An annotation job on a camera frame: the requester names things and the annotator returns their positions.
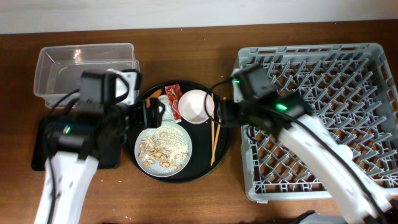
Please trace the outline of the wooden chopstick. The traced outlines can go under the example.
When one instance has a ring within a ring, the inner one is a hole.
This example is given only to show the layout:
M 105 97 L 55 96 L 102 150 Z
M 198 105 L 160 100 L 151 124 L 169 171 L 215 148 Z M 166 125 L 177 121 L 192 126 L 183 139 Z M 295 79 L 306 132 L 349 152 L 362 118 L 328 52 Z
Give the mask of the wooden chopstick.
M 214 123 L 214 112 L 211 115 L 211 161 L 210 161 L 210 166 L 213 165 L 214 160 L 215 160 L 215 152 L 214 152 L 214 146 L 215 146 L 215 123 Z
M 218 125 L 217 126 L 217 128 L 215 127 L 215 146 L 214 146 L 214 152 L 216 152 L 216 147 L 217 147 L 217 143 L 218 143 L 218 137 L 219 137 L 219 134 L 220 134 L 220 125 Z

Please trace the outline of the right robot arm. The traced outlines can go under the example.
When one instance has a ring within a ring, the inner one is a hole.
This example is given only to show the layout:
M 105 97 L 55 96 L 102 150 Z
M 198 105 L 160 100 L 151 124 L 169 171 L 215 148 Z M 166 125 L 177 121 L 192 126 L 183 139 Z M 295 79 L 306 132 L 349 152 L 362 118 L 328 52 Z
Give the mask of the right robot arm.
M 218 112 L 228 128 L 266 131 L 296 154 L 330 193 L 347 223 L 389 223 L 397 200 L 346 155 L 299 93 L 280 95 L 263 66 L 235 70 L 226 80 L 241 100 L 222 100 Z

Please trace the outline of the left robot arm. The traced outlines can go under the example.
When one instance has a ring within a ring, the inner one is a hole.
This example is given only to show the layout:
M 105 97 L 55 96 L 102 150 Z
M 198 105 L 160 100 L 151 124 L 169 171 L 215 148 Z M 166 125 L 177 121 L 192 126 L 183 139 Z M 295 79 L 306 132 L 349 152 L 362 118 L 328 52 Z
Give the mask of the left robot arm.
M 79 96 L 60 115 L 46 116 L 41 140 L 45 180 L 36 223 L 78 223 L 104 152 L 119 149 L 132 124 L 161 125 L 165 106 L 157 98 L 123 102 L 140 81 L 134 69 L 84 71 L 76 89 Z

